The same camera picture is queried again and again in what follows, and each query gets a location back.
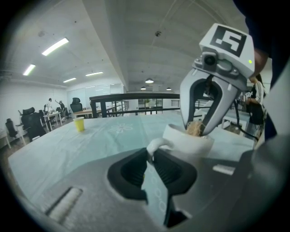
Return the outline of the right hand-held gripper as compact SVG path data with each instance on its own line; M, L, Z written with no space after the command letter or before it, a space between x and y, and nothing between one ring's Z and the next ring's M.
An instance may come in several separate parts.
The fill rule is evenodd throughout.
M208 135L225 116L238 90L246 90L255 71L254 46L250 35L218 23L211 26L199 46L202 54L180 84L180 110L187 129L194 119L195 102L212 95L212 105L202 122L202 135Z

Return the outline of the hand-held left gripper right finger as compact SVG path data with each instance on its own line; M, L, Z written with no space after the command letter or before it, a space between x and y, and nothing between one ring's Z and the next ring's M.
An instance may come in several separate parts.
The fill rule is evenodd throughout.
M242 194L252 171L253 151L238 162L177 158L161 149L153 165L168 191L166 229L242 229Z

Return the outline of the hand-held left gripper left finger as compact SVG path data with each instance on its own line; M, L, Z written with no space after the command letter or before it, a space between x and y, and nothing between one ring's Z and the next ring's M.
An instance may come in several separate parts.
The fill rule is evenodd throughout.
M109 167L135 150L87 162L38 198L38 221L49 232L162 232L145 201L121 196L107 178Z

